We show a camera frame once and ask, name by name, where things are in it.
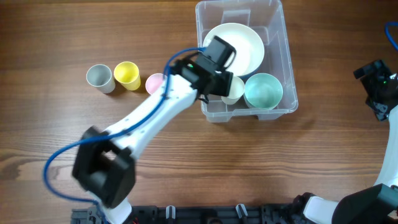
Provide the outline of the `cream cup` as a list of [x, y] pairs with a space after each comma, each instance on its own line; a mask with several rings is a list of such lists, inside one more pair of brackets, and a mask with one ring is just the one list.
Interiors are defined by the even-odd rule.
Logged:
[[221, 100], [227, 105], [235, 104], [245, 92], [245, 84], [239, 77], [233, 77], [228, 96], [222, 96]]

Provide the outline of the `cream bowl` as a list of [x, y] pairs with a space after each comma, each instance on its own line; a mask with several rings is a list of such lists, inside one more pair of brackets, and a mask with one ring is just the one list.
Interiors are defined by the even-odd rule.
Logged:
[[207, 33], [202, 41], [207, 47], [217, 35], [236, 49], [236, 57], [227, 71], [234, 76], [242, 76], [257, 70], [265, 56], [265, 47], [260, 36], [250, 27], [238, 23], [225, 23]]

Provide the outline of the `mint green bowl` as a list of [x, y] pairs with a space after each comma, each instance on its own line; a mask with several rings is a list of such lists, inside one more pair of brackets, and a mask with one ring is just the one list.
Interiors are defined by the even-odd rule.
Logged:
[[281, 82], [268, 73], [258, 73], [245, 82], [244, 100], [249, 108], [274, 109], [282, 100]]

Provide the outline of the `clear plastic storage container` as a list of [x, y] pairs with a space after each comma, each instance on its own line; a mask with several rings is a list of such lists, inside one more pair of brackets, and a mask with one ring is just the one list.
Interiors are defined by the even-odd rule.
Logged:
[[283, 97], [272, 110], [249, 108], [244, 100], [233, 105], [221, 97], [210, 95], [201, 110], [211, 123], [226, 123], [233, 117], [257, 116], [259, 120], [274, 120], [293, 113], [299, 105], [285, 26], [282, 3], [276, 0], [201, 1], [195, 7], [198, 46], [210, 30], [225, 23], [238, 23], [253, 29], [262, 39], [265, 56], [257, 73], [275, 76], [282, 84]]

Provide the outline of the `yellow cup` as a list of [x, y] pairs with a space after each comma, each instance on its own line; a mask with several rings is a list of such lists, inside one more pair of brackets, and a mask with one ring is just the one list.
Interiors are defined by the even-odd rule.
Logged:
[[121, 62], [114, 69], [115, 79], [127, 90], [135, 91], [141, 85], [139, 68], [132, 62]]

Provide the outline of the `grey cup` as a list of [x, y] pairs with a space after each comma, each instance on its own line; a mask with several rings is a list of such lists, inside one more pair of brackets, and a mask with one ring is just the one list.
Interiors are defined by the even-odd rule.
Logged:
[[87, 82], [104, 94], [111, 93], [116, 84], [111, 69], [103, 64], [97, 64], [87, 71]]

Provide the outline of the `dark blue bowl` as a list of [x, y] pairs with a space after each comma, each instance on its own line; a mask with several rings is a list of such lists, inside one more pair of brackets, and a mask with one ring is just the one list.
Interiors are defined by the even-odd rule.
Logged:
[[257, 70], [255, 70], [255, 71], [253, 71], [253, 72], [251, 72], [251, 73], [248, 73], [248, 74], [246, 74], [246, 75], [239, 76], [239, 78], [245, 80], [245, 79], [250, 78], [251, 76], [253, 76], [253, 75], [256, 74], [256, 73], [257, 73]]

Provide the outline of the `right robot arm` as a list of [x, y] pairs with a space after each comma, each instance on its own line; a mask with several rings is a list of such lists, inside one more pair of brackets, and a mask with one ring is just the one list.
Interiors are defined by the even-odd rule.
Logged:
[[389, 216], [397, 211], [397, 74], [383, 60], [354, 71], [363, 84], [366, 104], [379, 121], [389, 122], [389, 138], [381, 171], [370, 188], [348, 195], [339, 202], [305, 194], [293, 209], [301, 209], [313, 223], [397, 223]]

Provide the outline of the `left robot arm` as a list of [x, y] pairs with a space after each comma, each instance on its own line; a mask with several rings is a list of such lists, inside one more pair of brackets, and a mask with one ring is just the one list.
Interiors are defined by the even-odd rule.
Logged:
[[136, 162], [167, 123], [201, 95], [227, 96], [231, 60], [196, 54], [165, 69], [158, 90], [124, 119], [100, 132], [84, 132], [72, 176], [99, 205], [108, 223], [123, 223], [132, 213], [127, 196], [136, 183]]

